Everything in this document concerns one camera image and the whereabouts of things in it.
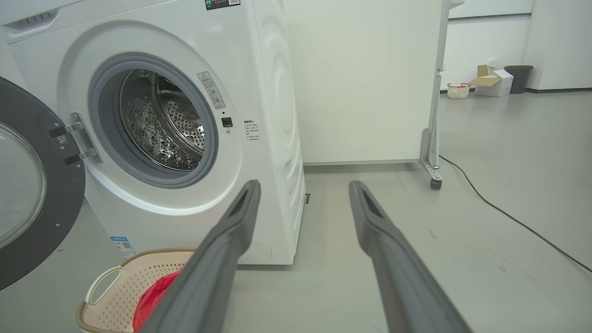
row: power cord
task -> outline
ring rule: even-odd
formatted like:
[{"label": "power cord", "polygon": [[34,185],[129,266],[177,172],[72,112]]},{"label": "power cord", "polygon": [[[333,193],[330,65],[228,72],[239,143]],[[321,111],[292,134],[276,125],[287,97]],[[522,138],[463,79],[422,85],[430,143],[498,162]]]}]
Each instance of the power cord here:
[{"label": "power cord", "polygon": [[493,207],[493,208],[497,209],[497,210],[498,210],[498,211],[500,211],[500,212],[501,212],[503,215],[506,215],[507,217],[511,218],[511,219],[512,219],[512,220],[514,220],[516,223],[518,223],[519,225],[521,225],[521,226],[523,226],[524,228],[528,229],[529,231],[531,231],[532,233],[534,233],[535,235],[537,235],[538,237],[540,237],[540,238],[541,238],[543,241],[547,242],[547,244],[549,244],[550,246],[552,246],[552,247],[553,247],[555,250],[559,251],[559,252],[560,252],[562,255],[564,255],[564,256],[566,256],[566,257],[568,257],[569,259],[572,259],[572,260],[573,260],[573,261],[575,261],[575,262],[576,262],[578,265],[580,265],[580,266],[584,267],[586,270],[588,270],[589,272],[591,272],[591,273],[592,273],[592,270],[591,270],[591,269],[590,269],[588,266],[586,266],[586,265],[582,264],[581,262],[577,261],[577,260],[576,260],[574,257],[572,257],[572,256],[570,256],[569,254],[567,254],[565,251],[563,251],[562,249],[558,248],[558,247],[557,247],[555,244],[553,244],[553,243],[552,243],[550,240],[548,240],[548,239],[546,239],[545,237],[543,237],[543,235],[541,235],[541,234],[539,234],[538,232],[534,231],[534,230],[533,230],[531,227],[529,227],[528,225],[525,225],[524,223],[522,223],[522,222],[518,221],[518,220],[517,220],[517,219],[516,219],[514,216],[512,216],[512,215],[510,215],[510,214],[508,214],[508,213],[506,213],[506,212],[504,212],[504,211],[503,211],[501,208],[499,208],[499,207],[497,207],[496,205],[494,205],[494,204],[490,203],[489,201],[487,201],[487,199],[486,199],[486,198],[484,198],[484,197],[481,195],[481,193],[479,193],[479,191],[477,191],[477,189],[476,189],[476,188],[473,186],[473,183],[471,183],[471,180],[469,179],[469,177],[466,175],[465,171],[464,171],[464,170],[463,170],[461,167],[459,167],[458,165],[456,165],[456,163],[454,163],[454,162],[450,161],[449,159],[445,158],[445,157],[444,157],[444,156],[442,156],[442,155],[440,155],[440,157],[441,157],[441,158],[442,158],[444,161],[446,161],[446,162],[448,162],[448,163],[450,163],[450,164],[454,165],[455,167],[457,167],[457,168],[458,168],[458,169],[459,169],[459,170],[462,172],[462,174],[465,176],[465,178],[466,178],[466,181],[467,181],[467,182],[469,182],[469,185],[470,185],[470,186],[473,188],[473,190],[475,190],[475,193],[477,193],[477,195],[479,196],[479,198],[481,198],[483,201],[485,201],[485,202],[486,202],[488,205],[490,205],[491,207]]}]

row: washing machine door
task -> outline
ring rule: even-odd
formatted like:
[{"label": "washing machine door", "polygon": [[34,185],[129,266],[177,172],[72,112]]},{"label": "washing machine door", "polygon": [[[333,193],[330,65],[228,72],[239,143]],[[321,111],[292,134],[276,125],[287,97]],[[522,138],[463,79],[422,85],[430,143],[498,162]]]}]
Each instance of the washing machine door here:
[{"label": "washing machine door", "polygon": [[41,264],[78,216],[84,165],[70,128],[0,78],[0,290]]}]

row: red cloth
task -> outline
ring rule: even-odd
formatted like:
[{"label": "red cloth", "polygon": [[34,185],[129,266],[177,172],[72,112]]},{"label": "red cloth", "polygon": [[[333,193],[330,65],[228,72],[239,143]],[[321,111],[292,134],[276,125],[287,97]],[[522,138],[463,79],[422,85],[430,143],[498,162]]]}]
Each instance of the red cloth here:
[{"label": "red cloth", "polygon": [[144,322],[148,319],[152,311],[160,302],[162,296],[165,295],[165,292],[173,284],[177,275],[179,275],[181,271],[174,272],[169,275],[165,275],[159,278],[154,284],[146,290],[146,292],[140,297],[138,301],[138,305],[136,306],[136,312],[134,313],[134,321],[132,322],[132,327],[134,328],[134,332],[140,330]]}]

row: baseboard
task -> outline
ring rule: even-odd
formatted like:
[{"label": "baseboard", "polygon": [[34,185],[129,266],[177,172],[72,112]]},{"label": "baseboard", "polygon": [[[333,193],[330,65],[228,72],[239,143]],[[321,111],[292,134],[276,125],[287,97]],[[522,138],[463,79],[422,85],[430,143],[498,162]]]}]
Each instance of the baseboard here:
[{"label": "baseboard", "polygon": [[[475,88],[471,88],[471,89],[469,89],[469,91],[474,92],[475,91]],[[446,90],[446,89],[440,90],[440,93],[441,94],[446,94],[446,93],[448,93],[448,90]]]},{"label": "baseboard", "polygon": [[543,90],[536,90],[526,88],[525,91],[531,92],[533,94],[551,94],[553,92],[575,92],[575,91],[592,91],[592,88],[573,88],[573,89],[543,89]]},{"label": "baseboard", "polygon": [[530,17],[532,14],[529,12],[521,13],[521,14],[499,14],[499,15],[481,15],[481,16],[469,16],[469,17],[452,17],[449,18],[448,21],[461,21],[461,20],[479,20],[483,18],[498,18],[498,17],[512,17],[512,16],[526,16]]}]

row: beige laundry basket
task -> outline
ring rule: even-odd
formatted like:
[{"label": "beige laundry basket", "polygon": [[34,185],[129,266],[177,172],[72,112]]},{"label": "beige laundry basket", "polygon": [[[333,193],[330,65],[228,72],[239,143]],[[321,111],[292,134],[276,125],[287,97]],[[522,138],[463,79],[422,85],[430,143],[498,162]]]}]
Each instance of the beige laundry basket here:
[{"label": "beige laundry basket", "polygon": [[448,98],[453,100],[463,99],[469,96],[469,91],[471,90],[471,85],[469,84],[461,84],[461,83],[454,83],[448,84]]},{"label": "beige laundry basket", "polygon": [[[122,265],[101,274],[76,311],[76,323],[83,332],[133,332],[131,322],[142,294],[159,278],[185,266],[195,249],[160,249],[131,257]],[[118,274],[109,288],[92,302],[96,287],[104,278]]]}]

